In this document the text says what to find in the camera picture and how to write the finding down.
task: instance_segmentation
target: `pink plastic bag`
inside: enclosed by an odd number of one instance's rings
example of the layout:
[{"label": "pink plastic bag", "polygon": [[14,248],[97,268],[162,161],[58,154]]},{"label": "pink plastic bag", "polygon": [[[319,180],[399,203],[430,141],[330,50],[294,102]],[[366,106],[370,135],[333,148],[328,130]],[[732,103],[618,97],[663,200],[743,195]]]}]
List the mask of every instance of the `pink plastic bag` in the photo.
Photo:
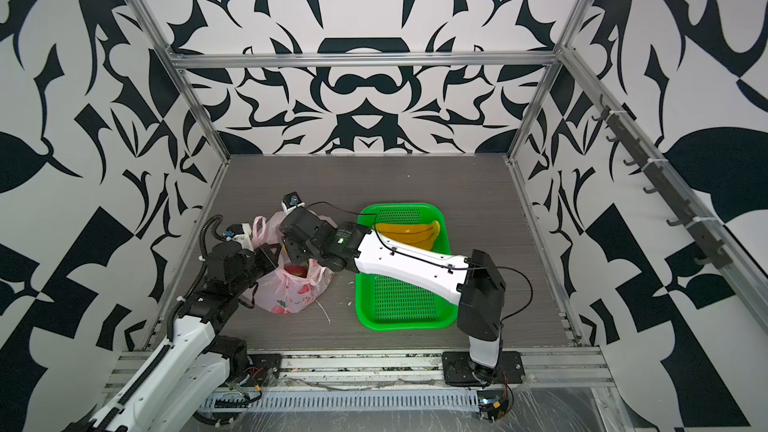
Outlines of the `pink plastic bag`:
[{"label": "pink plastic bag", "polygon": [[[262,244],[282,244],[283,234],[280,233],[280,224],[285,217],[284,212],[275,213],[269,221],[261,216],[256,217],[252,240],[254,247]],[[336,226],[330,217],[319,217]],[[290,264],[290,260],[281,249],[278,259],[279,267],[260,278],[256,292],[248,289],[241,296],[242,299],[250,302],[253,297],[255,305],[274,314],[293,314],[314,302],[328,288],[333,279],[333,271],[327,267],[321,267],[316,260],[310,260],[306,278],[286,272],[284,267],[287,264]]]}]

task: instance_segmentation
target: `perforated basket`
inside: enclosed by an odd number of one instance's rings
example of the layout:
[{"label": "perforated basket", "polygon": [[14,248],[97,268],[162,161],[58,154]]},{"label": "perforated basket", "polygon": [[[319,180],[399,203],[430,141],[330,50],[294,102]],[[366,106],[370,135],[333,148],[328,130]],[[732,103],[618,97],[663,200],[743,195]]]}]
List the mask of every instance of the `perforated basket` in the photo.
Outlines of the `perforated basket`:
[{"label": "perforated basket", "polygon": [[[364,226],[378,224],[440,223],[432,251],[450,254],[446,220],[435,206],[429,204],[375,204],[360,216]],[[442,297],[415,285],[374,274],[358,274],[355,283],[355,310],[360,322],[374,331],[401,331],[424,328],[444,328],[453,324],[458,307]]]}]

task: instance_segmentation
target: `green basket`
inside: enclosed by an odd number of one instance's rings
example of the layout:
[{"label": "green basket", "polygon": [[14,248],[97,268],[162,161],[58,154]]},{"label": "green basket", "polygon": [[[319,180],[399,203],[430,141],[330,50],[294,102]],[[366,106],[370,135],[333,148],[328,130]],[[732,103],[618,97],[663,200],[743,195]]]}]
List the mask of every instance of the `green basket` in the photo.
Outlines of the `green basket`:
[{"label": "green basket", "polygon": [[[432,251],[450,254],[446,219],[429,204],[375,204],[360,216],[364,226],[377,224],[440,223],[440,233]],[[458,316],[458,307],[444,298],[396,278],[374,274],[358,274],[355,283],[355,311],[360,322],[374,331],[403,331],[423,328],[445,328]]]}]

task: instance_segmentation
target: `yellow banana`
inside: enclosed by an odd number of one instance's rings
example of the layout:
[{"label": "yellow banana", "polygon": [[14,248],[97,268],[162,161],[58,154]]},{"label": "yellow banana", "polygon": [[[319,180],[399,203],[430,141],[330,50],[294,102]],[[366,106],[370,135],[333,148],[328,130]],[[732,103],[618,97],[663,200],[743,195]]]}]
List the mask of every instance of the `yellow banana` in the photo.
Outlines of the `yellow banana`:
[{"label": "yellow banana", "polygon": [[431,224],[376,224],[376,230],[385,237],[403,244],[432,250],[440,233],[440,223],[434,221]]}]

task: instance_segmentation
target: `robotic arm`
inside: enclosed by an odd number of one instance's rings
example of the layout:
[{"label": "robotic arm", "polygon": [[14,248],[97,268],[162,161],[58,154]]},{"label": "robotic arm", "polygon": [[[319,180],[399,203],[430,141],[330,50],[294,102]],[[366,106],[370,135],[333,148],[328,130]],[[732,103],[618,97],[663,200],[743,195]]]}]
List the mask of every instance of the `robotic arm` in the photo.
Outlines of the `robotic arm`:
[{"label": "robotic arm", "polygon": [[[295,193],[284,197],[283,210],[288,215],[280,230],[292,262],[313,258],[334,272],[385,275],[457,304],[457,326],[469,336],[469,367],[478,386],[490,384],[502,348],[506,285],[488,254],[427,252],[355,222],[337,228],[307,210]],[[238,297],[277,267],[279,250],[268,245],[254,250],[247,224],[227,232],[228,240],[205,259],[208,273],[201,286],[172,313],[168,336],[114,398],[86,424],[71,424],[65,432],[176,432],[214,389],[243,377],[245,341],[219,332],[236,311]]]}]

